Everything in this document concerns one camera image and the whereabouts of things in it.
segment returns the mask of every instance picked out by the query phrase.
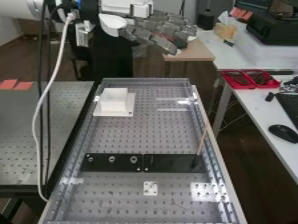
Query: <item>screw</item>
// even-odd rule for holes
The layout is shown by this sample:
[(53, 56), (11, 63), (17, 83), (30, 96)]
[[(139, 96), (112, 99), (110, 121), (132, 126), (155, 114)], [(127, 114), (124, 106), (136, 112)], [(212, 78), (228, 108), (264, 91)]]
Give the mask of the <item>screw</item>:
[(108, 157), (108, 162), (110, 162), (110, 163), (114, 163), (114, 160), (115, 160), (114, 156), (110, 156), (110, 157)]
[(135, 164), (135, 163), (136, 163), (136, 156), (131, 156), (131, 157), (130, 157), (130, 163), (131, 163), (131, 164)]

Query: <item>floor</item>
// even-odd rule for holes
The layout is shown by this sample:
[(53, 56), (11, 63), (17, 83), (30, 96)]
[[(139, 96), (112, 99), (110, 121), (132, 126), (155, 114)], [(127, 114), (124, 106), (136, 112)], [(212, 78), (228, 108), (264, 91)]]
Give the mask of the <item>floor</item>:
[[(35, 41), (21, 40), (0, 48), (0, 80), (35, 80), (35, 46)], [(196, 85), (206, 107), (215, 77), (212, 64), (188, 63), (186, 74), (180, 74), (180, 63), (171, 63), (170, 67), (170, 76), (187, 77)], [(148, 49), (144, 58), (134, 59), (134, 75), (162, 77), (162, 74), (164, 74), (162, 57), (154, 49)], [(57, 80), (74, 80), (66, 57)], [(231, 121), (242, 113), (240, 105), (235, 104), (228, 110), (224, 121)], [(298, 186), (247, 116), (220, 132), (218, 144), (248, 223), (296, 224)], [(22, 204), (13, 224), (33, 224), (37, 223), (37, 219)]]

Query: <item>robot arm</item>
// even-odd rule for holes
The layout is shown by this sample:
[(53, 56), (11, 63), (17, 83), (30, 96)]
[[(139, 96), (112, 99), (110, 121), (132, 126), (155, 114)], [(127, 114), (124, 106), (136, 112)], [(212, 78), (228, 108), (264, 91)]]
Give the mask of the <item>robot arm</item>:
[[(49, 11), (65, 2), (73, 3), (77, 11), (77, 45), (87, 47), (91, 28), (99, 24), (105, 32), (131, 41), (156, 46), (162, 53), (175, 55), (172, 38), (187, 41), (195, 36), (196, 28), (180, 16), (154, 11), (151, 0), (1, 0), (0, 15), (38, 19), (42, 2)], [(63, 10), (58, 10), (59, 21), (65, 20)]]

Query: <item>table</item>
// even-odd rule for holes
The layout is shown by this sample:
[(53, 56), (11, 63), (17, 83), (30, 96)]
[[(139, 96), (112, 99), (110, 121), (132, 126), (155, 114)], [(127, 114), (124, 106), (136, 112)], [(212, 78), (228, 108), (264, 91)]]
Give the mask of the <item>table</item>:
[[(288, 81), (292, 76), (273, 76), (277, 81)], [(220, 96), (219, 106), (216, 109), (216, 116), (212, 124), (212, 132), (216, 136), (220, 129), (223, 116), (228, 104), (231, 93), (235, 95), (244, 111), (247, 112), (260, 134), (263, 135), (272, 151), (275, 152), (280, 162), (283, 163), (293, 181), (298, 184), (298, 147), (277, 137), (275, 137), (267, 130), (273, 124), (281, 124), (296, 130), (277, 100), (273, 98), (271, 102), (265, 102), (264, 98), (268, 92), (277, 92), (277, 89), (254, 89), (254, 90), (235, 90), (230, 88), (224, 82), (223, 92)]]
[[(91, 85), (91, 82), (53, 84), (49, 175), (59, 159)], [(3, 197), (37, 192), (35, 152), (30, 133), (35, 103), (35, 84), (27, 91), (0, 91), (0, 195)]]
[[(246, 25), (234, 20), (234, 25), (238, 30), (246, 29)], [(223, 69), (263, 69), (263, 70), (295, 70), (296, 67), (259, 65), (246, 58), (246, 56), (238, 51), (236, 47), (230, 47), (223, 43), (223, 40), (212, 33), (212, 30), (198, 30), (198, 39), (204, 44), (206, 48), (215, 56), (214, 65), (218, 70)]]
[(175, 56), (163, 54), (162, 56), (164, 62), (183, 62), (183, 76), (186, 74), (187, 62), (214, 60), (214, 55), (203, 45), (202, 41), (198, 39), (188, 42), (188, 46), (186, 49), (180, 50), (180, 54)]
[[(108, 79), (101, 83), (98, 93), (107, 86), (128, 87), (128, 91), (135, 93), (134, 116), (128, 119), (94, 118), (91, 114), (95, 102), (90, 105), (61, 176), (65, 181), (59, 182), (50, 195), (39, 223), (54, 220), (61, 223), (101, 220), (106, 223), (118, 220), (131, 222), (140, 217), (139, 223), (151, 223), (154, 220), (167, 223), (195, 220), (199, 223), (244, 224), (243, 212), (210, 127), (202, 151), (204, 172), (150, 172), (148, 164), (138, 166), (140, 173), (118, 173), (118, 170), (83, 172), (79, 169), (85, 158), (94, 162), (93, 153), (107, 152), (108, 156), (111, 153), (116, 158), (120, 154), (135, 153), (144, 154), (143, 156), (148, 153), (155, 156), (171, 153), (191, 155), (198, 149), (195, 136), (202, 135), (202, 128), (207, 123), (199, 95), (187, 79)], [(158, 196), (155, 194), (147, 197), (143, 194), (143, 181), (147, 180), (155, 181)], [(195, 192), (188, 187), (192, 182)]]

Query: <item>gray metal plate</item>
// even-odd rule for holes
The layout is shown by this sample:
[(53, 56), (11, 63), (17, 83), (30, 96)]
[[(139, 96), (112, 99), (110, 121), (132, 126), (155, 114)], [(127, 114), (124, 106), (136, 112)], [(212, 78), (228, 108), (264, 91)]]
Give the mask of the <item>gray metal plate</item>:
[[(53, 84), (50, 93), (50, 172), (66, 143), (90, 88), (91, 82), (59, 82)], [(30, 132), (35, 103), (35, 84), (27, 91), (0, 91), (1, 185), (35, 185), (35, 150)]]
[[(131, 118), (91, 117), (90, 106), (43, 223), (236, 223), (208, 137), (206, 173), (85, 173), (86, 153), (194, 154), (204, 124), (187, 79), (110, 79), (135, 93)], [(143, 182), (158, 195), (143, 195)]]
[(128, 92), (135, 93), (134, 116), (98, 118), (89, 152), (195, 154), (184, 88), (130, 87)]
[[(111, 223), (220, 222), (206, 174), (83, 173), (73, 190), (65, 220)], [(158, 195), (143, 195), (143, 182)], [(190, 190), (198, 183), (200, 196)]]

